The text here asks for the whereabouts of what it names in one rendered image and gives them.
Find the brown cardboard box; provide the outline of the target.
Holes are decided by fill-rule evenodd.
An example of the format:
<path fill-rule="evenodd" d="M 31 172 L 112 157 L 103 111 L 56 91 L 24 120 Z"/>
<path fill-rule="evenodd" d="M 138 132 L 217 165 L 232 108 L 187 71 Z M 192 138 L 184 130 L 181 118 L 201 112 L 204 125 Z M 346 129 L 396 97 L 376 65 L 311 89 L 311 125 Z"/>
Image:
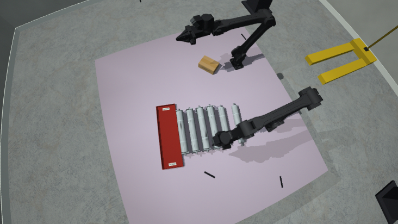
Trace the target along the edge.
<path fill-rule="evenodd" d="M 198 67 L 209 72 L 210 74 L 214 74 L 217 68 L 219 67 L 219 62 L 204 56 L 201 61 L 198 63 Z"/>

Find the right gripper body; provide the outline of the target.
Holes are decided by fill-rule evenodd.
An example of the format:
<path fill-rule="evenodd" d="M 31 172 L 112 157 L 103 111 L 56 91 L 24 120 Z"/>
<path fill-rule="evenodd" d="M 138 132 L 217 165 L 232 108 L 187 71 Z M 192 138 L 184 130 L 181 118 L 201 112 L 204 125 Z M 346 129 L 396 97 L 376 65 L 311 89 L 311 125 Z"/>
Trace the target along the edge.
<path fill-rule="evenodd" d="M 196 35 L 195 35 L 194 32 L 192 31 L 190 25 L 185 26 L 185 29 L 187 29 L 187 31 L 189 32 L 189 34 L 191 34 L 191 35 L 190 35 L 190 44 L 191 44 L 191 45 L 195 45 L 195 44 L 196 44 L 196 39 L 197 39 L 197 38 L 201 38 L 202 36 L 196 38 Z"/>

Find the red scrap tray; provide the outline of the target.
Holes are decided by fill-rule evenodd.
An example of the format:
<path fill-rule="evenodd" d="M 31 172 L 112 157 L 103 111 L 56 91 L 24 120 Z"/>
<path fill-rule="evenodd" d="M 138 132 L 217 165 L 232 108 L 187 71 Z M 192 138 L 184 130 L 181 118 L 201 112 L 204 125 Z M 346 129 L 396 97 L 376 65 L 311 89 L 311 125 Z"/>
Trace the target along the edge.
<path fill-rule="evenodd" d="M 162 170 L 183 167 L 175 104 L 156 106 Z"/>

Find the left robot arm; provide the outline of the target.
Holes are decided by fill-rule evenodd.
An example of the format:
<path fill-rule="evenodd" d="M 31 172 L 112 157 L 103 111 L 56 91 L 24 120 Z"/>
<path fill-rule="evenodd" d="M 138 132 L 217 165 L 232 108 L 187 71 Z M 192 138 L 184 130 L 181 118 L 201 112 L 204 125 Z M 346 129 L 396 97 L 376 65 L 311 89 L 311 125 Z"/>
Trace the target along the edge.
<path fill-rule="evenodd" d="M 301 90 L 298 94 L 300 95 L 300 98 L 278 109 L 275 109 L 265 115 L 245 120 L 241 123 L 238 123 L 236 125 L 237 128 L 213 136 L 212 143 L 214 145 L 222 144 L 222 146 L 227 146 L 240 138 L 249 139 L 254 136 L 255 132 L 261 130 L 264 126 L 268 132 L 271 132 L 277 126 L 283 124 L 283 120 L 287 116 L 301 110 L 301 108 L 307 107 L 308 111 L 310 111 L 320 106 L 320 102 L 323 101 L 317 89 L 311 88 L 310 86 Z"/>

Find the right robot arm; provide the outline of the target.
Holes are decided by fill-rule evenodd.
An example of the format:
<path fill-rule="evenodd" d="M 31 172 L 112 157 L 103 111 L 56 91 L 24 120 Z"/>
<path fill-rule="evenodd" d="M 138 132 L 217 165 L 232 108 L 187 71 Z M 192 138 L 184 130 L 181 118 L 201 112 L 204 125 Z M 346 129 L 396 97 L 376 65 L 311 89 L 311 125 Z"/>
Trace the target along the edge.
<path fill-rule="evenodd" d="M 258 13 L 259 12 L 259 13 Z M 193 26 L 190 26 L 197 37 L 207 36 L 212 33 L 213 36 L 221 35 L 229 30 L 249 26 L 256 23 L 261 25 L 253 34 L 241 45 L 231 51 L 231 64 L 235 70 L 243 68 L 242 61 L 245 59 L 248 49 L 272 26 L 276 25 L 274 16 L 267 9 L 259 9 L 256 14 L 236 17 L 232 19 L 216 20 L 212 14 L 196 15 L 190 20 Z M 202 26 L 203 23 L 203 26 Z"/>

